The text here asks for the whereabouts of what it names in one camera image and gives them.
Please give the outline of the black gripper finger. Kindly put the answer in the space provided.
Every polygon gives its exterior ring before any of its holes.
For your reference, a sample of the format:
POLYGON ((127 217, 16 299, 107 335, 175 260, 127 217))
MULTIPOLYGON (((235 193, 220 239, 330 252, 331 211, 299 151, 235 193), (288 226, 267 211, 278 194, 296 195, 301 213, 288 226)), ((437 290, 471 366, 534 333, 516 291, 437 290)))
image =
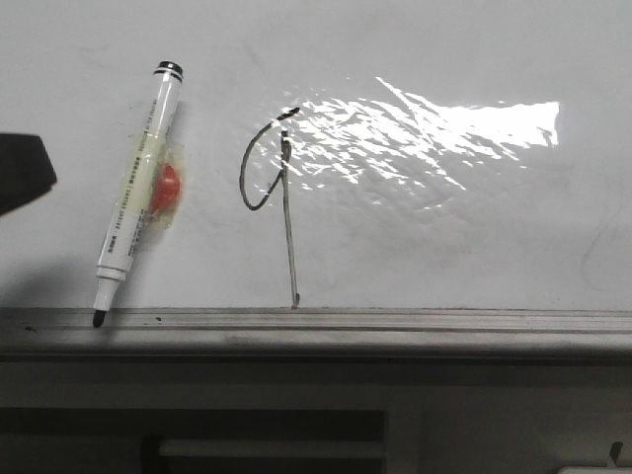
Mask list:
POLYGON ((56 183, 39 135, 1 133, 1 215, 40 198, 56 183))

